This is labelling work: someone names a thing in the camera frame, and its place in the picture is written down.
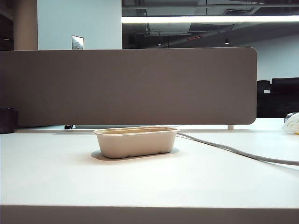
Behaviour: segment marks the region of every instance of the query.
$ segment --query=fluorescent light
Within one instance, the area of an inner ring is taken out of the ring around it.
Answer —
[[[122,23],[298,22],[299,15],[122,17]]]

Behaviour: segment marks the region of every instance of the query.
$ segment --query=white wall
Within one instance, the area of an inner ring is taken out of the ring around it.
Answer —
[[[37,0],[38,49],[121,49],[121,0]]]
[[[299,77],[299,35],[251,42],[257,50],[257,79]]]

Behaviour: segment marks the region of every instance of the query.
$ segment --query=ceiling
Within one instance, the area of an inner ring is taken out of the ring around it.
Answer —
[[[298,15],[299,0],[123,0],[122,16]],[[123,48],[230,46],[297,33],[297,23],[123,24]]]

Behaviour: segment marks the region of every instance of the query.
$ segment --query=gray desk divider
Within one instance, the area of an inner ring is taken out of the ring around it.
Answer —
[[[2,51],[0,85],[20,126],[250,124],[256,51]]]

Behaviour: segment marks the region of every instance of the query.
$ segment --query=wall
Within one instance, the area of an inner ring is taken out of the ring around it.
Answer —
[[[257,50],[257,79],[299,77],[299,35],[285,36],[242,46]]]
[[[85,49],[121,49],[121,0],[37,0],[38,49],[71,49],[71,36]]]
[[[14,50],[37,50],[37,0],[14,4]]]

